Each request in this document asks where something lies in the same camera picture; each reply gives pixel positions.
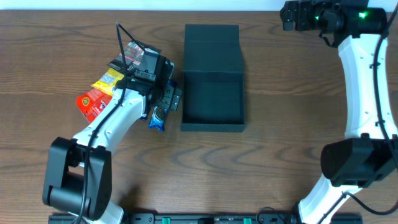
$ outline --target wooden surface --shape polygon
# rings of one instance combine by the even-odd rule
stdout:
[[[165,133],[138,121],[113,157],[112,198],[158,212],[289,210],[318,180],[324,145],[346,125],[343,68],[317,32],[284,32],[276,12],[0,11],[0,223],[46,223],[42,203],[47,152],[58,136],[87,126],[78,95],[107,71],[119,52],[114,23],[177,66],[182,81],[185,24],[239,24],[246,64],[247,128],[243,133],[182,133],[181,110]],[[389,38],[387,71],[398,119],[398,22]],[[387,210],[398,175],[358,197]],[[341,212],[376,217],[351,199]]]

